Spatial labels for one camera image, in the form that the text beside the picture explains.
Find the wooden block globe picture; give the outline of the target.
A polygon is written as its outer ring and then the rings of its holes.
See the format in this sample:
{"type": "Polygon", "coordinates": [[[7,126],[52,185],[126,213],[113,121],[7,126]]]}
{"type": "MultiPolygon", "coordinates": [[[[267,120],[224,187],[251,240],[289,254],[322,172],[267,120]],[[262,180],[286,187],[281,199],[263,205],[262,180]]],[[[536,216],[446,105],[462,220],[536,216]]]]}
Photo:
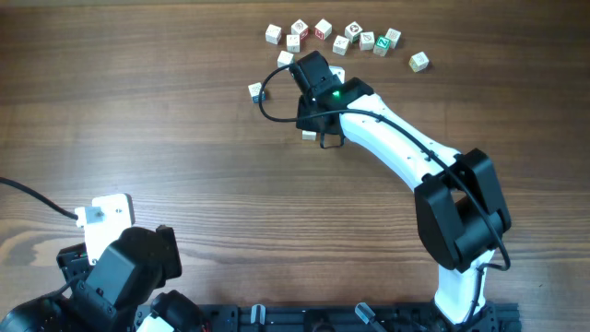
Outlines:
{"type": "Polygon", "coordinates": [[[303,140],[314,141],[317,138],[317,133],[314,131],[302,130],[301,136],[303,140]]]}

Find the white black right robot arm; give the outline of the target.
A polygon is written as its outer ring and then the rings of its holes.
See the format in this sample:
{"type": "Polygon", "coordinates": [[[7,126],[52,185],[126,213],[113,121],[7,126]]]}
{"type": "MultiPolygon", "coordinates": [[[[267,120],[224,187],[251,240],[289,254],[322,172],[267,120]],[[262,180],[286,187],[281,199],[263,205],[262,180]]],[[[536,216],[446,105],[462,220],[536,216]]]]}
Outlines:
{"type": "Polygon", "coordinates": [[[301,90],[299,129],[366,148],[412,190],[419,238],[439,266],[434,303],[449,323],[469,324],[483,309],[486,273],[512,226],[491,159],[421,134],[362,80],[336,74],[317,51],[289,72],[301,90]]]}

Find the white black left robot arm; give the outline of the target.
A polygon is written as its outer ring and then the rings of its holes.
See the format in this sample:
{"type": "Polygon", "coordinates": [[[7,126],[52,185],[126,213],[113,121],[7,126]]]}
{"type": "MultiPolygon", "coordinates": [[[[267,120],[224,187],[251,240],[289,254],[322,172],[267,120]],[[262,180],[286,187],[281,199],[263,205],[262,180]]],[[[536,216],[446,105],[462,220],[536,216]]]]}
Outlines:
{"type": "Polygon", "coordinates": [[[174,230],[124,230],[88,273],[59,290],[24,302],[1,321],[3,331],[210,331],[210,320],[176,290],[136,316],[151,293],[182,275],[174,230]]]}

